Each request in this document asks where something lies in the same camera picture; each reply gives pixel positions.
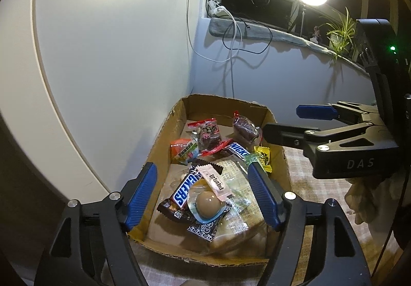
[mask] window sill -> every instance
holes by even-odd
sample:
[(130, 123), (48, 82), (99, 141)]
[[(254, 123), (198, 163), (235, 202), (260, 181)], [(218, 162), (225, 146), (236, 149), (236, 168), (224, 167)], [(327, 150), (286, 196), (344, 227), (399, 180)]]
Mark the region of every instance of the window sill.
[[(231, 24), (232, 24), (231, 20), (213, 17), (211, 18), (211, 21), (208, 27), (208, 32), (214, 37), (222, 38), (225, 31)], [(268, 34), (267, 32), (268, 30), (265, 26), (253, 24), (252, 22), (248, 22), (248, 21), (247, 21), (247, 25), (250, 26), (249, 29), (245, 27), (244, 23), (241, 23), (241, 22), (238, 23), (238, 26), (241, 29), (243, 39), (256, 39), (256, 40), (270, 41), (270, 35)], [(308, 47), (314, 52), (329, 55), (331, 57), (330, 59), (332, 59), (332, 57), (335, 55), (334, 51), (332, 51), (331, 49), (323, 45), (315, 44), (301, 37), (298, 37), (298, 36), (295, 36), (287, 32), (280, 31), (280, 30), (276, 30), (273, 28), (271, 28), (270, 30), (273, 33), (273, 41), (283, 41), (283, 42), (293, 44), (296, 46), (300, 46), (300, 47)], [(232, 37), (233, 37), (233, 29), (231, 28), (231, 30), (229, 30), (226, 33), (225, 38), (229, 40)], [(363, 74), (368, 75), (368, 73), (365, 71), (363, 67), (359, 66), (358, 64), (346, 58), (342, 58), (342, 59), (346, 61), (348, 64), (350, 64), (351, 66), (353, 66), (354, 69), (357, 69)]]

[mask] yellow candy wrapper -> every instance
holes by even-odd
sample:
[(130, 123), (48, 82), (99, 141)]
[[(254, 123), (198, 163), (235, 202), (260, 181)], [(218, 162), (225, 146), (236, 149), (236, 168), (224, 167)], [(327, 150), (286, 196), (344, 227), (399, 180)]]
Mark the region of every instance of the yellow candy wrapper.
[(273, 172), (270, 165), (270, 148), (254, 146), (254, 151), (258, 154), (258, 158), (260, 159), (260, 163), (263, 165), (264, 170), (268, 173)]

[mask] brown egg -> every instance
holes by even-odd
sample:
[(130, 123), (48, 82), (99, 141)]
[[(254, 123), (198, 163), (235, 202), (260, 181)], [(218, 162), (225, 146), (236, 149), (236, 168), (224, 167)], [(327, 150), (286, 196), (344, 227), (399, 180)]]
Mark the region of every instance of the brown egg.
[(196, 209), (203, 218), (212, 218), (220, 208), (221, 200), (215, 196), (214, 192), (204, 191), (196, 198)]

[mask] robotic arm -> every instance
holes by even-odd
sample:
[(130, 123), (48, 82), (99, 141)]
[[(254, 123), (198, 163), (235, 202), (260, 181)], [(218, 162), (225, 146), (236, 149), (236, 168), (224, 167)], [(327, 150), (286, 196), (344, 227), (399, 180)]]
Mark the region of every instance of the robotic arm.
[[(349, 126), (327, 131), (278, 124), (263, 128), (269, 143), (302, 149), (315, 178), (390, 175), (409, 168), (411, 81), (401, 53), (391, 49), (395, 49), (395, 33), (385, 20), (359, 20), (357, 35), (377, 107), (348, 102), (299, 106), (300, 118), (337, 119)], [(264, 220), (281, 231), (258, 286), (291, 285), (307, 225), (314, 225), (314, 232), (300, 286), (371, 286), (360, 243), (335, 199), (320, 204), (284, 192), (258, 163), (249, 166), (248, 178)], [(44, 251), (35, 286), (103, 285), (100, 275), (105, 260), (116, 286), (147, 285), (126, 232), (140, 222), (156, 181), (156, 167), (147, 163), (121, 192), (101, 202), (70, 201), (53, 243)], [(409, 274), (410, 261), (408, 245), (386, 285), (398, 284), (401, 276)]]

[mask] white cable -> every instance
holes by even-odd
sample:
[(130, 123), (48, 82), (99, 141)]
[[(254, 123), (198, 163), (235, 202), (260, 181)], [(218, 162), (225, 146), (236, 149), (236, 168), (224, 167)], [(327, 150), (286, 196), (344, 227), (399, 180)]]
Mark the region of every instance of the white cable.
[[(198, 56), (200, 56), (200, 57), (202, 57), (202, 58), (204, 58), (204, 59), (207, 59), (207, 60), (212, 61), (212, 62), (217, 62), (217, 63), (220, 63), (220, 64), (223, 64), (223, 63), (225, 63), (225, 62), (227, 62), (227, 61), (230, 61), (230, 62), (231, 62), (231, 67), (232, 67), (232, 65), (233, 65), (233, 64), (232, 64), (233, 57), (236, 57), (236, 56), (238, 55), (238, 53), (239, 53), (239, 51), (240, 51), (240, 45), (241, 45), (241, 42), (242, 42), (241, 29), (240, 29), (240, 27), (238, 26), (237, 21), (234, 19), (233, 15), (232, 15), (232, 14), (227, 10), (227, 8), (225, 8), (224, 6), (219, 6), (219, 7), (220, 7), (222, 10), (224, 10), (224, 11), (230, 16), (230, 18), (233, 20), (233, 22), (234, 22), (234, 36), (233, 36), (233, 41), (231, 42), (231, 49), (230, 49), (230, 51), (229, 51), (230, 57), (229, 57), (228, 59), (224, 60), (224, 61), (213, 60), (213, 59), (207, 58), (207, 57), (201, 55), (200, 53), (198, 53), (198, 52), (194, 49), (193, 44), (191, 43), (190, 29), (189, 29), (189, 26), (188, 26), (188, 8), (189, 8), (189, 3), (190, 3), (190, 0), (187, 0), (187, 7), (186, 7), (187, 35), (188, 35), (188, 41), (189, 41), (190, 46), (191, 46), (191, 48), (193, 49), (194, 53), (196, 53)], [(240, 44), (239, 44), (239, 46), (238, 46), (238, 49), (237, 49), (236, 54), (233, 56), (233, 48), (234, 48), (234, 41), (236, 40), (236, 36), (237, 36), (237, 28), (238, 28), (238, 30), (240, 31)]]

